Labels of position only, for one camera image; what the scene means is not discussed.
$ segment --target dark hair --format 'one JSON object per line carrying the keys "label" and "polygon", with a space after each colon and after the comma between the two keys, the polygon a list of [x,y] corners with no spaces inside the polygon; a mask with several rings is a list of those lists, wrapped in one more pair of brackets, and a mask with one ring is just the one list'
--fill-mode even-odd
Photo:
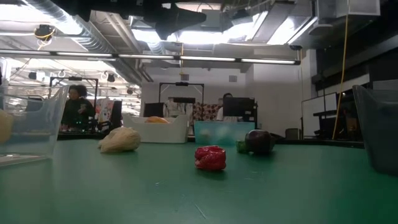
{"label": "dark hair", "polygon": [[223,96],[223,99],[226,98],[227,96],[232,96],[232,97],[233,97],[232,94],[230,94],[230,93],[225,93],[224,96]]}
{"label": "dark hair", "polygon": [[69,90],[76,90],[80,97],[87,97],[87,88],[84,85],[71,85]]}

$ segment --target plastic bin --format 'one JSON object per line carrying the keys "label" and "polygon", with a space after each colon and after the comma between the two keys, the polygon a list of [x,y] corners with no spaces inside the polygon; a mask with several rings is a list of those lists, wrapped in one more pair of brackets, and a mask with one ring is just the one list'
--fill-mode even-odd
{"label": "plastic bin", "polygon": [[373,168],[398,175],[398,91],[353,87],[365,149]]}
{"label": "plastic bin", "polygon": [[0,166],[52,156],[68,88],[0,86],[0,109],[13,120],[11,137],[0,142]]}
{"label": "plastic bin", "polygon": [[253,122],[196,121],[195,142],[202,145],[234,146],[254,129]]}
{"label": "plastic bin", "polygon": [[170,124],[145,123],[147,118],[123,114],[123,126],[133,128],[141,136],[141,142],[186,143],[188,138],[188,116],[165,118]]}

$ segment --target white shirt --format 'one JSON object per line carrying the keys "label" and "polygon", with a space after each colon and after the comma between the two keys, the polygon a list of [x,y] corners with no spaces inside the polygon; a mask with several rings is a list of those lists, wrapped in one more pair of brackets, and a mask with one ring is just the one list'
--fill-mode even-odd
{"label": "white shirt", "polygon": [[217,112],[217,121],[237,122],[238,117],[224,116],[224,110],[220,108]]}

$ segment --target green table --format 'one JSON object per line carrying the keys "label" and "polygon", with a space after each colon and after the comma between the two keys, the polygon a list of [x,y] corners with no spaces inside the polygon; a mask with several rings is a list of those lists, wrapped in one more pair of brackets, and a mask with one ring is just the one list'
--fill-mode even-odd
{"label": "green table", "polygon": [[0,223],[398,223],[398,178],[375,173],[363,149],[231,147],[226,170],[209,173],[194,144],[96,146],[61,141],[52,161],[0,168]]}

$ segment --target person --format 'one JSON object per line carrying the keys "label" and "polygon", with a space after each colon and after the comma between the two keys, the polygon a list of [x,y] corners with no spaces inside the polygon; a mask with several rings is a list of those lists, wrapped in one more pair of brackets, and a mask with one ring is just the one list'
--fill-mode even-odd
{"label": "person", "polygon": [[62,129],[86,129],[89,117],[94,118],[95,109],[86,99],[87,88],[84,85],[69,87],[69,99],[62,116]]}
{"label": "person", "polygon": [[[230,93],[225,93],[223,99],[233,97]],[[224,116],[224,109],[221,107],[217,112],[217,121],[237,122],[238,117]]]}

